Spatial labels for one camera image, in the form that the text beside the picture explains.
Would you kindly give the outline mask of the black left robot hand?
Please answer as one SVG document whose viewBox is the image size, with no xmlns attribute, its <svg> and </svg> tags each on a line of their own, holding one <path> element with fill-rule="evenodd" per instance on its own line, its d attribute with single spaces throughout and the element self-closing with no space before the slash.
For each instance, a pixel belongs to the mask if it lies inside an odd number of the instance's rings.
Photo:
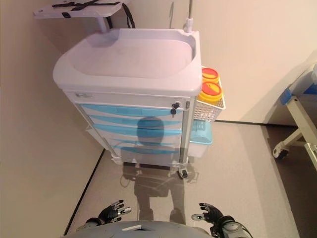
<svg viewBox="0 0 317 238">
<path fill-rule="evenodd" d="M 123 200 L 118 200 L 100 212 L 98 218 L 103 224 L 118 222 L 123 215 L 132 211 L 131 207 L 126 207 L 123 202 Z"/>
</svg>

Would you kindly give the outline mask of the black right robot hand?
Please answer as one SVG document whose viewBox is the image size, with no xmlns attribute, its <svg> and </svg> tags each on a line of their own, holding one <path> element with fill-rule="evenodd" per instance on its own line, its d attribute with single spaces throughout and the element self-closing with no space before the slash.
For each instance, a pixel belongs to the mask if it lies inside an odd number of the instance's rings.
<svg viewBox="0 0 317 238">
<path fill-rule="evenodd" d="M 234 222 L 234 218 L 231 216 L 224 216 L 223 213 L 215 206 L 208 203 L 199 203 L 202 214 L 193 214 L 191 219 L 194 221 L 206 221 L 216 227 L 223 227 L 229 222 Z"/>
</svg>

